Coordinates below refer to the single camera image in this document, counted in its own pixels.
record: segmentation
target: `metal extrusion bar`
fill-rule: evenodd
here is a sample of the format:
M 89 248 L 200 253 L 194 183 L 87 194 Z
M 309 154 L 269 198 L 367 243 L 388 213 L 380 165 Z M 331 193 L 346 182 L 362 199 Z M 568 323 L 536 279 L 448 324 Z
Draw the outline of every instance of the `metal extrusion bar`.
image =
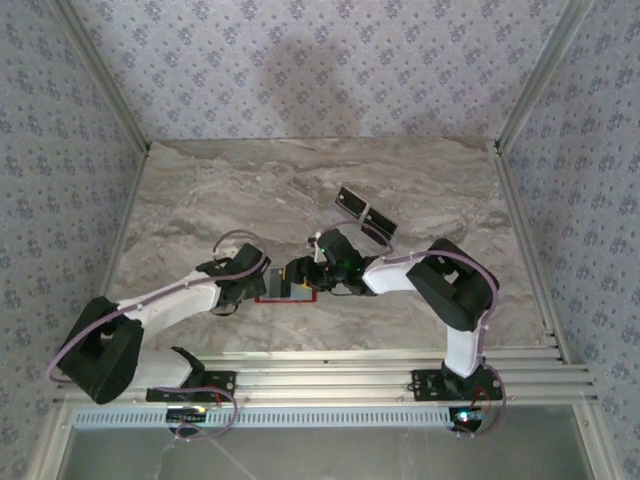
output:
M 534 287 L 536 301 L 545 324 L 554 332 L 563 361 L 571 365 L 577 360 L 564 335 L 560 316 L 551 296 L 540 257 L 534 248 L 531 230 L 526 221 L 526 211 L 522 199 L 517 193 L 517 182 L 509 168 L 506 155 L 499 155 L 490 145 L 488 147 L 489 152 L 494 152 L 498 176 L 505 194 L 509 214 L 514 222 L 516 238 Z M 605 424 L 602 407 L 597 402 L 594 404 L 587 402 L 576 403 L 573 409 L 596 480 L 624 480 L 626 477 L 613 446 L 611 434 Z
M 522 87 L 520 95 L 498 136 L 501 153 L 509 151 L 524 127 L 592 4 L 593 0 L 569 0 L 567 2 L 551 38 L 547 41 L 533 71 Z
M 157 428 L 167 423 L 166 407 L 136 408 L 80 408 L 73 422 L 74 428 Z M 206 412 L 198 422 L 206 428 L 224 427 L 231 420 L 232 410 L 220 408 Z M 243 409 L 234 428 L 327 428 L 327 427 L 429 427 L 450 426 L 447 407 L 348 407 L 348 408 L 251 408 Z
M 493 352 L 488 352 L 488 362 L 500 370 L 510 403 L 572 405 L 596 401 L 588 369 L 581 365 L 563 365 L 557 349 L 499 352 L 496 359 L 492 358 Z M 410 372 L 439 368 L 442 353 L 276 352 L 201 356 L 200 359 L 208 370 L 237 373 L 235 397 L 244 407 L 411 407 L 423 406 L 425 402 L 414 402 L 413 393 L 407 388 L 411 383 Z M 69 404 L 90 405 L 78 389 L 65 389 L 65 392 Z M 169 405 L 147 403 L 144 393 L 127 392 L 110 405 Z M 468 402 L 427 403 L 461 406 Z
M 146 152 L 147 144 L 144 135 L 140 131 L 129 107 L 127 107 L 122 98 L 118 87 L 93 45 L 91 37 L 88 35 L 75 9 L 68 0 L 50 0 L 49 3 L 63 29 L 67 32 L 71 43 L 78 51 L 98 88 L 104 95 L 107 105 L 120 122 L 125 135 L 138 151 L 141 153 Z
M 547 328 L 555 332 L 555 340 L 562 358 L 571 362 L 571 352 L 567 344 L 560 315 L 556 309 L 555 301 L 551 296 L 551 288 L 544 274 L 542 262 L 537 250 L 534 248 L 533 235 L 526 220 L 526 211 L 522 204 L 522 199 L 517 193 L 517 182 L 513 177 L 513 173 L 507 164 L 504 155 L 495 154 L 496 168 L 498 170 L 498 178 L 504 192 L 505 201 L 509 209 L 509 215 L 513 221 L 513 228 L 516 233 L 518 246 L 524 257 L 525 265 L 531 279 L 536 302 L 542 314 L 542 318 Z

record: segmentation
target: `black bracket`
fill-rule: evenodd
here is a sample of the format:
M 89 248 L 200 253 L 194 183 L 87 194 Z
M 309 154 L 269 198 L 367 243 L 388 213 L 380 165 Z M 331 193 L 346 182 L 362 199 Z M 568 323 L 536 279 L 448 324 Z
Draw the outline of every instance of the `black bracket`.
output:
M 491 370 L 481 366 L 469 378 L 458 377 L 456 384 L 452 384 L 446 370 L 413 370 L 411 383 L 407 390 L 413 392 L 416 402 L 446 402 L 456 400 L 474 401 L 478 397 L 478 390 L 482 389 L 489 396 L 488 400 L 502 400 L 502 390 L 498 379 Z
M 233 397 L 236 389 L 236 372 L 231 371 L 205 371 L 202 373 L 202 387 L 216 387 L 224 390 Z M 223 395 L 210 392 L 198 393 L 168 393 L 160 390 L 147 390 L 147 402 L 193 402 L 193 403 L 230 403 Z

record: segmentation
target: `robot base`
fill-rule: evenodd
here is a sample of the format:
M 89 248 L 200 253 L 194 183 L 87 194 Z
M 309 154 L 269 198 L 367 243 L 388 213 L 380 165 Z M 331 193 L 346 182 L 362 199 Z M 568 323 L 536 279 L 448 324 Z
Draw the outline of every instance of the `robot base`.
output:
M 464 379 L 450 373 L 444 364 L 439 370 L 413 370 L 411 379 L 413 381 L 407 389 L 413 392 L 416 402 L 455 400 L 473 402 L 478 399 L 478 390 L 483 390 L 488 396 L 480 400 L 502 400 L 499 380 L 491 370 L 482 366 L 478 366 L 470 377 Z

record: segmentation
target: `glass panel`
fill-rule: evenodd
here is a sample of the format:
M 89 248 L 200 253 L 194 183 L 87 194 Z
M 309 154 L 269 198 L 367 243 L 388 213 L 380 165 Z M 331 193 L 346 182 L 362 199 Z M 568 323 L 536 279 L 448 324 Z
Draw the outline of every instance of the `glass panel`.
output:
M 219 440 L 259 480 L 593 478 L 571 407 L 511 407 L 486 437 L 439 428 L 237 428 Z M 207 441 L 166 429 L 75 430 L 60 480 L 245 480 Z

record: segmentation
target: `wall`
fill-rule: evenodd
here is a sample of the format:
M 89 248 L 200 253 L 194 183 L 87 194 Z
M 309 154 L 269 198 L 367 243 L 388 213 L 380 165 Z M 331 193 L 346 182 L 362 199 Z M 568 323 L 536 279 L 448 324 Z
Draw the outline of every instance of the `wall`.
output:
M 150 139 L 496 138 L 551 0 L 73 0 Z
M 140 160 L 45 2 L 0 2 L 0 478 L 22 478 L 44 368 L 96 294 Z
M 640 5 L 600 0 L 509 158 L 569 340 L 640 479 Z

